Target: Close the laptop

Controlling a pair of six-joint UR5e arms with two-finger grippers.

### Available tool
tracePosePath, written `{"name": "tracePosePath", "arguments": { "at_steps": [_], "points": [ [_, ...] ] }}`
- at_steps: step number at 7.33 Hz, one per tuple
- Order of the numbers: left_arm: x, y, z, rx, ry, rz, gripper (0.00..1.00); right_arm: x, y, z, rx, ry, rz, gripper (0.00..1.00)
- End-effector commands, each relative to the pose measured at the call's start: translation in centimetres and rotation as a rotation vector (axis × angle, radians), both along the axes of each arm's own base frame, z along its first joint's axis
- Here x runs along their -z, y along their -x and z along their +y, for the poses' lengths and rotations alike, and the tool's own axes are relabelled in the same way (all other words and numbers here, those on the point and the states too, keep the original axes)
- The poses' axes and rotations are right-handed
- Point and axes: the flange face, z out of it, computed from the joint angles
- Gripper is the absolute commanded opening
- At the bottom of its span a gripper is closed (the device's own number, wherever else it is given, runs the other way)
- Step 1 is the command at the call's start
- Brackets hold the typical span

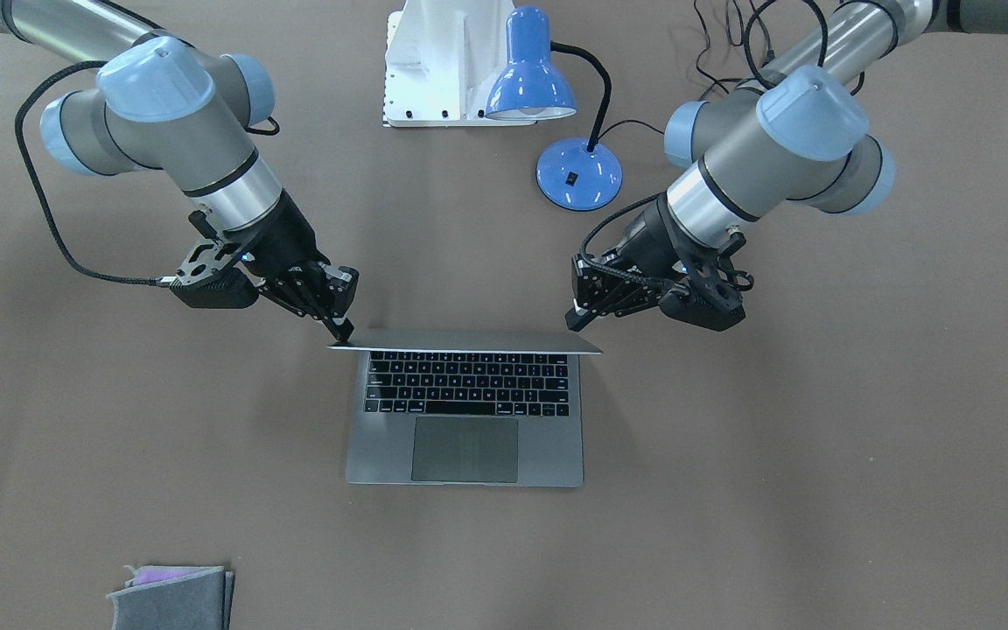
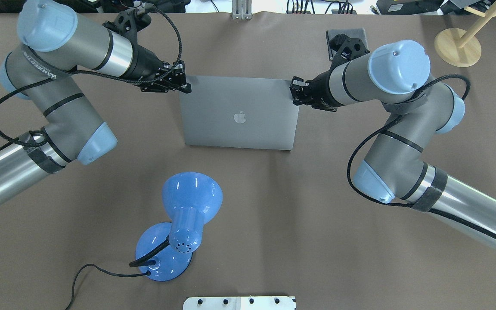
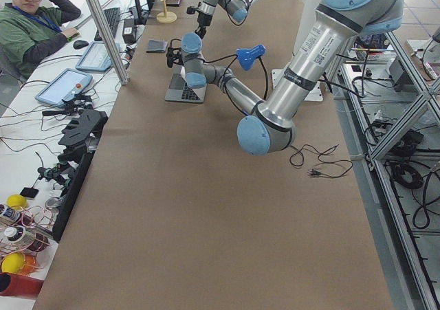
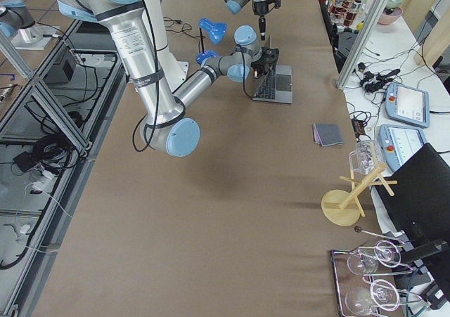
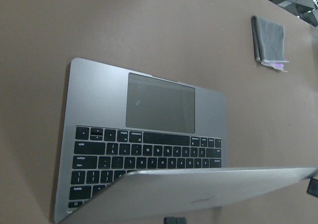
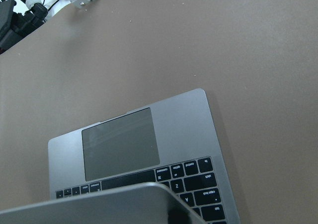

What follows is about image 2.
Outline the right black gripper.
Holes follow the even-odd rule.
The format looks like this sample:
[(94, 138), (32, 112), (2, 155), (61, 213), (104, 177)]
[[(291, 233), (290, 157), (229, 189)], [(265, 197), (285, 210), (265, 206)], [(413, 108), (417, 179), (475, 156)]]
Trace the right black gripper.
[(331, 72), (323, 72), (311, 80), (304, 81), (300, 77), (293, 77), (289, 89), (296, 106), (309, 105), (311, 108), (336, 112), (339, 102), (333, 98), (329, 88)]

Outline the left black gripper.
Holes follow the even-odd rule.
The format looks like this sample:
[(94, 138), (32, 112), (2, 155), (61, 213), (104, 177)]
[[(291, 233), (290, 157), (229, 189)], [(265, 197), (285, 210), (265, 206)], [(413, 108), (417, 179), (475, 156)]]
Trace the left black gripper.
[[(174, 62), (173, 65), (161, 61), (150, 50), (144, 47), (134, 49), (132, 63), (128, 69), (128, 79), (135, 81), (134, 85), (140, 87), (142, 92), (166, 93), (168, 91), (180, 91), (185, 94), (192, 92), (191, 84), (186, 82), (185, 63), (183, 60)], [(171, 74), (152, 82), (171, 70)]]

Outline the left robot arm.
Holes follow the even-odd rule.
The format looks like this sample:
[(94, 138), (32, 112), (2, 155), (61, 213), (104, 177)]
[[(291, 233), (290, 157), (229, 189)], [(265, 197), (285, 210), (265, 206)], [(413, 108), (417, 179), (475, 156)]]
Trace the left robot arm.
[(16, 138), (0, 129), (0, 205), (78, 160), (92, 163), (118, 140), (73, 80), (90, 74), (132, 84), (142, 92), (191, 92), (185, 64), (161, 61), (137, 41), (154, 3), (119, 12), (97, 24), (53, 0), (28, 0), (18, 18), (20, 44), (0, 67), (8, 94), (31, 100), (48, 121)]

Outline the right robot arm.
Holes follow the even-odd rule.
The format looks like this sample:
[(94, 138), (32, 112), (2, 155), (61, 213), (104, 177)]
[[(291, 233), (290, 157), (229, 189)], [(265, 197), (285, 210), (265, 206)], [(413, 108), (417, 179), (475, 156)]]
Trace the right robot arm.
[[(350, 156), (351, 188), (377, 204), (431, 214), (496, 249), (496, 199), (421, 159), (434, 135), (461, 122), (469, 79), (433, 77), (424, 47), (413, 40), (370, 52), (360, 39), (342, 34), (329, 46), (336, 54), (328, 71), (307, 81), (292, 78), (293, 104), (336, 112), (378, 100), (390, 114)], [(396, 198), (401, 202), (394, 203)]]

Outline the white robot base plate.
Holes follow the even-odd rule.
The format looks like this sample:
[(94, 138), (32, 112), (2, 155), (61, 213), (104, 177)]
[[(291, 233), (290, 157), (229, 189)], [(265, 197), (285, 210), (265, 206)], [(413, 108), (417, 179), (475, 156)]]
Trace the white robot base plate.
[(296, 310), (291, 296), (225, 296), (187, 298), (183, 310)]

